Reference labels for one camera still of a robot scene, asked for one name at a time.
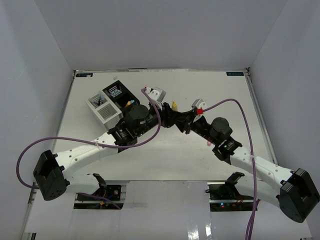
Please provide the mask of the pale yellow highlighter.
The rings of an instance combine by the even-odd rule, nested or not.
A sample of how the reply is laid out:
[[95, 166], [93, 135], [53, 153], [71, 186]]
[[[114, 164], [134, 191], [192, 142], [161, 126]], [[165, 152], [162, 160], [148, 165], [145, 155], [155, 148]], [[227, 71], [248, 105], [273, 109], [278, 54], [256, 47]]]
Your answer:
[[178, 111], [178, 104], [174, 100], [172, 101], [171, 108], [175, 112]]

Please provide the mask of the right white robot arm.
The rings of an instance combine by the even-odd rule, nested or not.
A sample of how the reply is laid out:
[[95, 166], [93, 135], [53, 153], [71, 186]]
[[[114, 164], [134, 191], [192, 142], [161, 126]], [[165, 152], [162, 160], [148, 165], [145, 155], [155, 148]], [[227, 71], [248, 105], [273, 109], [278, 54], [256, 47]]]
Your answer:
[[302, 169], [291, 170], [254, 156], [231, 136], [233, 130], [223, 117], [208, 123], [201, 108], [177, 113], [176, 126], [186, 134], [195, 132], [214, 144], [214, 155], [262, 181], [256, 197], [275, 204], [291, 220], [303, 223], [320, 202], [320, 194], [310, 176]]

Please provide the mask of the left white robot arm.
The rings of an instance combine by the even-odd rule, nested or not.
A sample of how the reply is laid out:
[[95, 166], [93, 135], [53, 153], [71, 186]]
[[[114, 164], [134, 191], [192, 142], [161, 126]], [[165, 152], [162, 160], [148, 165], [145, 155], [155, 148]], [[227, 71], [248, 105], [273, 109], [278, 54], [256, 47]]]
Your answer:
[[98, 173], [77, 172], [98, 160], [141, 146], [139, 137], [154, 127], [170, 128], [179, 115], [167, 103], [161, 107], [134, 104], [124, 109], [123, 118], [113, 128], [95, 140], [83, 140], [80, 146], [58, 153], [43, 152], [33, 171], [43, 199], [51, 201], [66, 192], [90, 195], [96, 200], [103, 198], [106, 181]]

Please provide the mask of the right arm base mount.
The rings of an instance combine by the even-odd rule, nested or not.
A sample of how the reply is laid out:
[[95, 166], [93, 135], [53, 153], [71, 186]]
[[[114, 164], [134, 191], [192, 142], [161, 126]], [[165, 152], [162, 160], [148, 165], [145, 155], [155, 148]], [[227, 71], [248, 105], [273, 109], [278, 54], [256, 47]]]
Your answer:
[[211, 183], [205, 192], [209, 195], [211, 212], [251, 212], [253, 198], [241, 195], [225, 183]]

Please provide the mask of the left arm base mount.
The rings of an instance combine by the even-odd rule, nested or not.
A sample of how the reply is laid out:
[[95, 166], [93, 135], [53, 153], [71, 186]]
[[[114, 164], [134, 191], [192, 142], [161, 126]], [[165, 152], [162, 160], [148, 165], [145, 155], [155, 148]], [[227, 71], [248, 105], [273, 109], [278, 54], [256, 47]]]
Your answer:
[[126, 197], [126, 191], [122, 188], [122, 185], [107, 185], [93, 194], [96, 197], [77, 194], [74, 209], [121, 210]]

